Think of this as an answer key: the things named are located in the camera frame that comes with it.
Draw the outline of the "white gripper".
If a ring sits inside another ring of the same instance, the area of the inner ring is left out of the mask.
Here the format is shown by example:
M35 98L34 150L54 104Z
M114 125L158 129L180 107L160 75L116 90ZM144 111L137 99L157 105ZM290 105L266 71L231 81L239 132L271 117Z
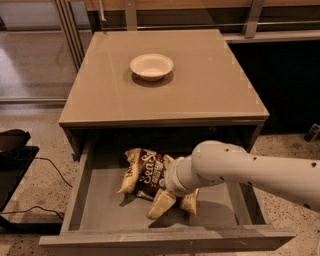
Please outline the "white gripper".
M176 196L193 193L200 187L200 180L193 170L191 157L179 157L169 164L164 174L168 190L159 189L147 217L156 220L167 212L176 202Z

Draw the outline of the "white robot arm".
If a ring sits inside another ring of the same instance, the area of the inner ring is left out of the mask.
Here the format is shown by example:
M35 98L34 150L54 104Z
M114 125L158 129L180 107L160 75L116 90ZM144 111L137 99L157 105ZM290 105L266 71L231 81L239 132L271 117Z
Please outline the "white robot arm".
M223 182L250 185L313 211L320 210L320 161L258 156L219 141L198 144L164 172L165 188L157 192L147 217L156 220L178 197Z

